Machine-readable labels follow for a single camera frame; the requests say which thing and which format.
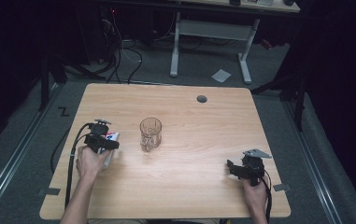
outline forearm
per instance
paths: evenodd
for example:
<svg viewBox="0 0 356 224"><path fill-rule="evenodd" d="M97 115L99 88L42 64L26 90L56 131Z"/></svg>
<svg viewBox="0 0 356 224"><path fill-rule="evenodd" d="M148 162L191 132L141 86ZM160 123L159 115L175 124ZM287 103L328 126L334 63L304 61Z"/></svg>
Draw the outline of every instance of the forearm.
<svg viewBox="0 0 356 224"><path fill-rule="evenodd" d="M253 220L253 224L267 224L267 218L265 217L265 211L250 209L250 214Z"/></svg>
<svg viewBox="0 0 356 224"><path fill-rule="evenodd" d="M87 223L87 213L94 182L95 179L91 176L83 176L79 180L70 203L64 211L61 223Z"/></svg>

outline dark background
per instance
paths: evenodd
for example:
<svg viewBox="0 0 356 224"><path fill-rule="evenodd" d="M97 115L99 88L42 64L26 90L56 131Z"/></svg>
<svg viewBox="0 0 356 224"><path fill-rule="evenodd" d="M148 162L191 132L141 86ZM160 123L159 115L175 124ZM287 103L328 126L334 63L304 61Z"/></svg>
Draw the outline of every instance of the dark background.
<svg viewBox="0 0 356 224"><path fill-rule="evenodd" d="M276 79L302 75L300 68L306 67L306 91L356 188L356 1L297 3L301 14L329 20L322 25L306 23L302 26L294 21L265 20L261 22L255 42L267 39L273 45L292 44ZM104 39L99 35L97 12L93 7L82 10L51 2L43 5L41 2L0 1L0 132L40 77L41 62L47 50L59 50L75 63L104 57L104 47L99 44ZM154 37L153 29L164 33L169 26L169 23L164 24L169 20L160 18L172 17L172 13L127 8L119 9L118 13L117 16L123 18L119 21L125 21L120 24L123 35L148 45ZM306 58L314 46L318 47L315 57ZM297 85L297 82L289 82L280 88Z"/></svg>

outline metal rail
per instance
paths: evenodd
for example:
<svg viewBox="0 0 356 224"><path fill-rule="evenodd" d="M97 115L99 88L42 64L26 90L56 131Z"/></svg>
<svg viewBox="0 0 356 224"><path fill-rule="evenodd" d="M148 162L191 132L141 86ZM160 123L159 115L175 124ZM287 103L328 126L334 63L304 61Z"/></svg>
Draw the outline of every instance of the metal rail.
<svg viewBox="0 0 356 224"><path fill-rule="evenodd" d="M304 134L297 129L297 126L294 122L294 112L291 106L289 105L289 102L283 101L281 103L283 108L285 109L285 112L290 117L291 125L301 145L306 167L314 184L315 190L318 193L318 197L320 198L320 203L322 204L325 214L329 219L329 222L334 224L343 223L340 218L340 215L338 214L337 209L335 208L335 203L333 202L333 198L330 194L330 191L326 186L325 182L323 181L323 177L320 174L320 170L318 169L317 163L315 163L315 160L312 157L312 153L306 142L306 138Z"/></svg>
<svg viewBox="0 0 356 224"><path fill-rule="evenodd" d="M17 171L18 167L20 166L23 157L28 151L29 143L31 142L32 137L34 136L36 130L38 129L41 121L47 114L47 111L49 110L52 101L61 92L61 90L62 90L62 86L58 86L57 84L54 84L52 86L50 92L51 98L48 105L42 111L37 112L36 117L29 125L21 141L17 145L14 153L9 159L6 167L3 169L2 173L0 174L0 198L2 197L12 177L15 175L15 172Z"/></svg>

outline white desk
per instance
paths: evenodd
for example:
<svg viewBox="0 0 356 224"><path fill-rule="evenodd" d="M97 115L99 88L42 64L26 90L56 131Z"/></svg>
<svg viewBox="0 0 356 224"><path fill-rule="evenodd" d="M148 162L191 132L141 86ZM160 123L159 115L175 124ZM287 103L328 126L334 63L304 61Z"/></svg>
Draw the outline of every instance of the white desk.
<svg viewBox="0 0 356 224"><path fill-rule="evenodd" d="M217 5L221 7L232 7L229 4L229 0L181 0L178 3L196 3L196 4L210 4ZM241 0L242 8L250 8L256 10L270 10L278 12L294 12L298 13L300 8L293 4L293 6L288 7L283 4L282 0L274 0L271 6L263 6L255 4L252 2L245 2ZM180 13L177 13L176 20L176 29L175 29L175 44L174 50L172 53L172 62L171 62L171 77L176 77L178 75L178 41L180 35L197 35L204 37L213 37L213 38L223 38L223 39L233 39L233 40L242 40L246 41L246 44L243 46L242 53L238 53L238 61L241 66L242 76L246 84L251 83L251 78L249 74L249 69L247 65L247 57L250 50L250 46L253 42L253 38L256 35L260 20L257 19L253 22L251 26L242 26L242 25L232 25L225 23L216 23L216 22L206 22L206 21L189 21L182 20L180 18Z"/></svg>

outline wooden table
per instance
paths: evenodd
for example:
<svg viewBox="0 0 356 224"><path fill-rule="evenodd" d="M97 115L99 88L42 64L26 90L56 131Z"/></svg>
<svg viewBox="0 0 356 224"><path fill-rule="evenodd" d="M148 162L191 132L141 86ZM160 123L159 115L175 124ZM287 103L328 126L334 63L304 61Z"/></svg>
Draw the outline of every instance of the wooden table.
<svg viewBox="0 0 356 224"><path fill-rule="evenodd" d="M197 102L199 95L207 102ZM147 153L139 145L139 124L149 117L162 122L163 141ZM50 183L61 192L46 196L42 218L61 218L73 141L95 119L112 122L120 148L96 181L89 218L249 217L242 183L226 166L227 160L240 165L242 152L253 148L272 154L249 90L90 84ZM280 184L274 160L263 162L273 185ZM72 192L77 183L75 168ZM287 217L285 193L272 193L271 217Z"/></svg>

